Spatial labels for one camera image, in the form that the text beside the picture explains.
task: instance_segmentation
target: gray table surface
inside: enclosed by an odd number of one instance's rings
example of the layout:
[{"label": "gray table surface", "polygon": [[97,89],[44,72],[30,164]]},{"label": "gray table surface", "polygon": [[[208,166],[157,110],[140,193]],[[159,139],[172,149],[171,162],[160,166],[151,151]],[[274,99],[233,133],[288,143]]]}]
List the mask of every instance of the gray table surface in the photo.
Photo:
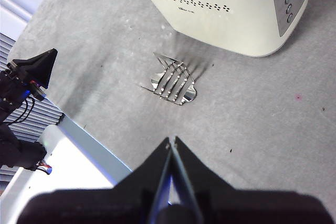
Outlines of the gray table surface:
[{"label": "gray table surface", "polygon": [[[179,34],[150,0],[44,0],[9,58],[56,48],[49,99],[131,168],[178,135],[236,188],[311,194],[336,218],[335,36],[335,0],[309,0],[266,58]],[[154,51],[195,69],[192,103],[139,88]]]}]

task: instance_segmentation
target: black wire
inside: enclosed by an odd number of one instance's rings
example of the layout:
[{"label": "black wire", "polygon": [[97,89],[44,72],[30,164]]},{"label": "black wire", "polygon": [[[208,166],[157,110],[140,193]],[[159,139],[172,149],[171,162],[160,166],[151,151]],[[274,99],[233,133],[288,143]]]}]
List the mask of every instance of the black wire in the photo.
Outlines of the black wire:
[{"label": "black wire", "polygon": [[27,119],[27,117],[29,117],[29,115],[30,115],[31,111],[33,110],[33,108],[34,108],[34,105],[35,105],[35,99],[34,99],[34,98],[32,98],[32,97],[29,97],[29,98],[31,98],[31,101],[33,102],[33,104],[31,105],[31,107],[30,107],[30,110],[29,110],[28,114],[26,115],[26,117],[25,117],[25,118],[23,118],[21,121],[17,121],[16,123],[22,123],[24,120],[26,120],[26,119]]},{"label": "black wire", "polygon": [[25,102],[26,102],[26,108],[25,108],[25,110],[24,110],[24,112],[17,118],[17,119],[15,119],[14,121],[12,121],[12,122],[4,122],[4,123],[6,123],[7,125],[11,125],[11,124],[13,124],[13,123],[18,123],[18,120],[27,112],[27,110],[28,110],[28,102],[27,102],[27,99],[25,99]]}]

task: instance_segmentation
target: toaster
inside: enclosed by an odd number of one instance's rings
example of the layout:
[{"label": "toaster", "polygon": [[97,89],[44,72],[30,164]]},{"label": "toaster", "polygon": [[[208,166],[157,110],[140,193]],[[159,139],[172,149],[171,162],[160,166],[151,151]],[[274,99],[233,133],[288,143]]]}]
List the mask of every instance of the toaster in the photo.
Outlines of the toaster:
[{"label": "toaster", "polygon": [[308,0],[151,0],[187,36],[239,54],[277,51],[299,22]]}]

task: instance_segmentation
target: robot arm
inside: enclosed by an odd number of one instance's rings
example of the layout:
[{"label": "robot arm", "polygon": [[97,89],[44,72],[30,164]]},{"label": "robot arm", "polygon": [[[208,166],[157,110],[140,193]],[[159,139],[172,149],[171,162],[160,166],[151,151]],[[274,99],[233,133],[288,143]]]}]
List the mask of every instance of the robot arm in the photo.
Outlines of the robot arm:
[{"label": "robot arm", "polygon": [[24,121],[29,112],[24,119],[19,117],[12,122],[4,120],[27,98],[31,98],[30,95],[39,101],[44,99],[45,94],[40,87],[48,88],[56,55],[57,50],[51,49],[28,60],[13,60],[7,64],[8,69],[0,72],[0,167],[21,166],[36,170],[47,154],[39,142],[19,140],[8,127]]}]

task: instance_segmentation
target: red mark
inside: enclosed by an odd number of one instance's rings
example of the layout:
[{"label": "red mark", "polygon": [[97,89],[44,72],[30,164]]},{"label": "red mark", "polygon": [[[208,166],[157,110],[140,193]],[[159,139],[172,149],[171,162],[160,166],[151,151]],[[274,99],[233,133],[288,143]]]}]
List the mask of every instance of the red mark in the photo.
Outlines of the red mark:
[{"label": "red mark", "polygon": [[295,95],[295,100],[301,101],[302,100],[302,96],[300,94],[296,94]]}]

